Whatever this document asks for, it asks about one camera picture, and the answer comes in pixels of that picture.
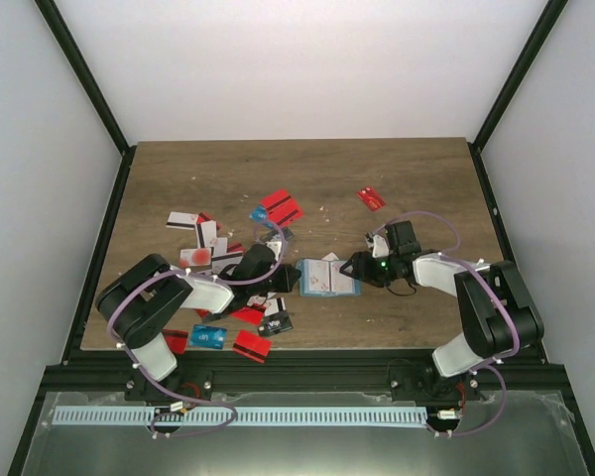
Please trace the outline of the dark red striped card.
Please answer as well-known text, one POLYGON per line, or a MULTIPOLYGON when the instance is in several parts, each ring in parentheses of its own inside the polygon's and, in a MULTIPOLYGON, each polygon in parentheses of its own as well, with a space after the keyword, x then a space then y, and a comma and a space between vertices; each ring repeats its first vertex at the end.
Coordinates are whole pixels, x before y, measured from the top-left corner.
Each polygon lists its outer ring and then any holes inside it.
POLYGON ((182 355, 188 343, 188 333, 186 331, 164 329, 163 336, 169 349, 177 355, 182 355))

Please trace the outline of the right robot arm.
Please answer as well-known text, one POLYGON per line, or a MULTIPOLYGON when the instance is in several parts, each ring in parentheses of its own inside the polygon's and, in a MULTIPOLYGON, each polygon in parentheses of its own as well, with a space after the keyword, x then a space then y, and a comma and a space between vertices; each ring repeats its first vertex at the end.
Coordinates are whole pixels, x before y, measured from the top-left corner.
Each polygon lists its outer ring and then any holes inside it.
POLYGON ((469 262, 424 249, 409 221, 390 222, 367 234, 366 242, 366 251, 341 265, 341 275, 384 289, 404 280, 414 290, 431 288, 457 300, 462 331, 434 349, 433 366, 420 375, 428 397, 444 399, 455 389, 457 376, 542 340, 543 321, 514 262, 469 262))

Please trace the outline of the black aluminium frame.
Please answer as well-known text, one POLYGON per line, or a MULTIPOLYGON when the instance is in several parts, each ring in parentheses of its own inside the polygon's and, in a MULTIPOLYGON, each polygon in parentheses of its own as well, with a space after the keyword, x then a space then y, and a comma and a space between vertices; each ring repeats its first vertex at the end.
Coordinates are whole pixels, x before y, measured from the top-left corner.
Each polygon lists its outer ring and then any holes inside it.
MULTIPOLYGON (((120 163, 61 361, 55 366, 47 367, 44 372, 9 469, 12 475, 21 475, 24 472, 26 457, 34 440, 34 426, 42 411, 43 397, 53 391, 118 390, 121 387, 122 378, 129 374, 122 367, 126 359, 121 354, 115 351, 83 351, 80 348, 80 343, 85 329, 87 312, 94 301, 95 285, 101 275, 105 254, 117 221, 136 149, 128 143, 122 133, 57 3, 39 1, 36 6, 112 138, 120 154, 120 163)), ((563 1, 549 1, 545 4, 480 131, 475 140, 468 145, 468 156, 476 171, 496 238, 503 256, 507 259, 513 258, 514 252, 483 164, 482 151, 565 6, 563 1)), ((233 357, 212 357, 208 353, 202 353, 201 360, 208 364, 210 369, 216 371, 221 380, 229 385, 234 383, 259 384, 263 389, 272 392, 278 392, 283 388, 294 390, 298 384, 304 384, 309 391, 316 389, 350 391, 367 385, 370 380, 375 379, 378 364, 385 362, 389 357, 401 355, 418 360, 428 354, 426 349, 288 350, 273 354, 265 364, 237 362, 233 357)), ((562 365, 549 363, 543 346, 538 345, 533 351, 522 351, 511 358, 509 372, 509 381, 512 384, 538 389, 552 384, 562 392, 564 401, 575 419, 572 427, 579 443, 582 461, 589 474, 595 475, 595 450, 562 365)))

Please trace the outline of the red striped card bottom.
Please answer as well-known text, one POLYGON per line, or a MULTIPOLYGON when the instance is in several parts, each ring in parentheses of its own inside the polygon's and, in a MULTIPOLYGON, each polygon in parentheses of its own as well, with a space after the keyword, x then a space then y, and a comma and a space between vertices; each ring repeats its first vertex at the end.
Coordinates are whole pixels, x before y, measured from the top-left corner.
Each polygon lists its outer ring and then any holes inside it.
POLYGON ((265 363, 272 348, 272 341, 253 332, 241 330, 232 349, 255 362, 265 363))

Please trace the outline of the teal card holder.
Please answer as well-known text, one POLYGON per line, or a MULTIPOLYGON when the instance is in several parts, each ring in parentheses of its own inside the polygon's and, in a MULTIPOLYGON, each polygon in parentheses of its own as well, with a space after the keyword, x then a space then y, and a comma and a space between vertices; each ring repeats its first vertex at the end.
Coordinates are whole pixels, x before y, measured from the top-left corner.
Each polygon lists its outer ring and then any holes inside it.
POLYGON ((334 253, 328 253, 321 259, 299 260, 297 268, 301 272, 298 281, 300 295, 311 298, 359 296, 360 283, 340 273, 344 263, 334 253))

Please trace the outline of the red magnetic stripe card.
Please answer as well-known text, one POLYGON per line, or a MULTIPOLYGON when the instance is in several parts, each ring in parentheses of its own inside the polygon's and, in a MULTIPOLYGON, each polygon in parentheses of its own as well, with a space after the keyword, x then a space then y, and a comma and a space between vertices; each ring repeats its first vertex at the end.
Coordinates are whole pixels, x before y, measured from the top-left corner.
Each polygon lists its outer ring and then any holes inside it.
POLYGON ((261 200, 267 217, 280 227, 288 227, 303 217, 297 201, 286 189, 279 189, 261 200))

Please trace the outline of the white striped card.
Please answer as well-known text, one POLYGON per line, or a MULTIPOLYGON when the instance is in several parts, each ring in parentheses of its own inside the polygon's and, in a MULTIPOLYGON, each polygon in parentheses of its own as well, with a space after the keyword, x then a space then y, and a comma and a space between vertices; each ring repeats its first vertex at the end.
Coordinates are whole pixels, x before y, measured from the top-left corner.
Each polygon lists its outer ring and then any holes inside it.
POLYGON ((193 230, 196 227, 198 215, 185 212, 171 212, 166 222, 168 228, 193 230))
POLYGON ((271 317, 287 310, 285 300, 282 297, 274 297, 266 301, 265 316, 271 317))

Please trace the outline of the white striped card left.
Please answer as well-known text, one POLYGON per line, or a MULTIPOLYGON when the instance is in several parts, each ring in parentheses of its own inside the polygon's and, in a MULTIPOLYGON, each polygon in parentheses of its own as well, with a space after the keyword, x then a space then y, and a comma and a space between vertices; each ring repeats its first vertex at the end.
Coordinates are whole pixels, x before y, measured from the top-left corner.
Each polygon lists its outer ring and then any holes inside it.
POLYGON ((185 212, 171 212, 166 222, 168 228, 193 230, 196 227, 198 215, 185 212))

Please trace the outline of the blue card bottom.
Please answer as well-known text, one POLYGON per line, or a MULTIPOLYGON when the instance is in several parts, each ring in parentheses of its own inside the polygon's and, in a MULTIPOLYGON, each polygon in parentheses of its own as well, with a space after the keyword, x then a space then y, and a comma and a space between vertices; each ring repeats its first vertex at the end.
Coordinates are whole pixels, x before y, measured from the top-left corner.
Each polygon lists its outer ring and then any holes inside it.
POLYGON ((193 347, 222 350, 226 340, 226 328, 196 324, 192 328, 189 344, 193 347))

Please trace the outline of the red card far right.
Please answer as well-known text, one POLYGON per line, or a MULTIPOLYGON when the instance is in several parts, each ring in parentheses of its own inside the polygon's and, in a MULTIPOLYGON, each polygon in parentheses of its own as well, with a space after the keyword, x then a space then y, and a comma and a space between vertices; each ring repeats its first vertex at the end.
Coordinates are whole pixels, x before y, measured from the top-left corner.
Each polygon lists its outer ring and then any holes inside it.
POLYGON ((356 195, 372 212, 375 212, 386 205, 385 200, 371 186, 365 186, 359 189, 356 192, 356 195))

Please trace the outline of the blue card top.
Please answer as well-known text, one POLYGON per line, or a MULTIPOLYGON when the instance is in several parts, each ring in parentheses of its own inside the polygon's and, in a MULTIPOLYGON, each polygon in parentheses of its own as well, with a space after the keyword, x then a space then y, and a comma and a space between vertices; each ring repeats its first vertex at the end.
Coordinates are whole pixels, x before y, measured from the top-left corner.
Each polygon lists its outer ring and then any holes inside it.
POLYGON ((269 221, 269 215, 267 209, 263 205, 257 206, 251 213, 250 218, 256 223, 262 224, 267 227, 271 227, 272 224, 269 221))

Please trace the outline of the red card in pile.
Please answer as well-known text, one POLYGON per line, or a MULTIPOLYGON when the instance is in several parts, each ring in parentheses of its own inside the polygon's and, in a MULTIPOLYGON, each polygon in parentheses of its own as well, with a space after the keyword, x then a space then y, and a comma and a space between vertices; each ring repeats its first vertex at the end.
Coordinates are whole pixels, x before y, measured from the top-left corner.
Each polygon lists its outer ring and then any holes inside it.
POLYGON ((264 320, 265 309, 263 307, 244 306, 231 312, 229 316, 251 325, 259 326, 264 320))

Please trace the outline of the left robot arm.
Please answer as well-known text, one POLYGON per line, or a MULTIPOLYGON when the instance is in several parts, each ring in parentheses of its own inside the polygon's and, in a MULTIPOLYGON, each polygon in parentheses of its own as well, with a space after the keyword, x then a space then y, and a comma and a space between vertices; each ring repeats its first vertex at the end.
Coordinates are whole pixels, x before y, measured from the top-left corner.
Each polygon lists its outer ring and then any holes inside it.
POLYGON ((175 267, 160 254, 149 254, 100 292, 95 308, 112 337, 147 372, 148 388, 157 398, 172 400, 182 389, 178 359, 164 335, 179 309, 222 317, 245 307, 253 297, 293 290, 301 270, 281 258, 281 242, 275 245, 254 244, 237 258, 221 256, 216 265, 198 273, 175 267))

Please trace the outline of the light blue slotted rail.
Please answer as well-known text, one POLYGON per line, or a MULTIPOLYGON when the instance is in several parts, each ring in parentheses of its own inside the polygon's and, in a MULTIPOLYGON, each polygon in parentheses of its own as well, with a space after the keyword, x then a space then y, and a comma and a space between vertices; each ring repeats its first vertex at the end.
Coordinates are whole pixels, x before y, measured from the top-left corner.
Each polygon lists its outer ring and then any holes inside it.
POLYGON ((370 426, 423 428, 425 408, 412 407, 241 407, 234 413, 224 408, 201 407, 184 415, 158 416, 154 408, 60 406, 53 425, 216 426, 370 426))

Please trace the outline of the white card red print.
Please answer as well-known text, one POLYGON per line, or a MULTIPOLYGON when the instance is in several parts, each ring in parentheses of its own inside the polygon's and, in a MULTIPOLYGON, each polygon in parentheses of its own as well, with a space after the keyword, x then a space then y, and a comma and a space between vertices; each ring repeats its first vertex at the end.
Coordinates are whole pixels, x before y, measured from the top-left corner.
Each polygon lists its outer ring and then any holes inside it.
POLYGON ((330 265, 324 260, 305 259, 301 265, 300 291, 305 296, 324 296, 330 290, 330 265))

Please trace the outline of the blue card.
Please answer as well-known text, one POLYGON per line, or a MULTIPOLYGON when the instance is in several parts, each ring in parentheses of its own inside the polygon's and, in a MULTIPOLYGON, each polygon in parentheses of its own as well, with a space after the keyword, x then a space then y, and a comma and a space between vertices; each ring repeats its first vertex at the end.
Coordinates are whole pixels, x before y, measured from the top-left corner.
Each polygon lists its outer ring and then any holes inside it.
POLYGON ((189 344, 193 347, 222 350, 226 340, 226 328, 196 324, 192 328, 189 344))
POLYGON ((269 215, 267 209, 263 205, 257 206, 251 213, 250 218, 256 223, 262 224, 267 227, 271 227, 272 224, 269 221, 269 215))

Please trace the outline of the white striped card lower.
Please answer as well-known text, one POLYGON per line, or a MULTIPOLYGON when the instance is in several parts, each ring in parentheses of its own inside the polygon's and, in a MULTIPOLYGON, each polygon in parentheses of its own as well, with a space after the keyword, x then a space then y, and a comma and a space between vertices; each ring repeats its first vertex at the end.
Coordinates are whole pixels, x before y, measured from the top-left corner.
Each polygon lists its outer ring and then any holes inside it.
POLYGON ((282 297, 274 297, 266 301, 265 316, 271 317, 287 310, 285 300, 282 297))

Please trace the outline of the black VIP card pile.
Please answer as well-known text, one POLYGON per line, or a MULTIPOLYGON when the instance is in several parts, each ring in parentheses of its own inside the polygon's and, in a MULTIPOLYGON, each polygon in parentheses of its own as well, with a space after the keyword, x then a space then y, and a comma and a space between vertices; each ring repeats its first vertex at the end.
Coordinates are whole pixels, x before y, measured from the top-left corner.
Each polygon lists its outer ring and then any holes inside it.
POLYGON ((271 337, 280 333, 288 332, 293 329, 291 317, 284 312, 279 312, 269 316, 258 327, 258 335, 261 337, 271 337))

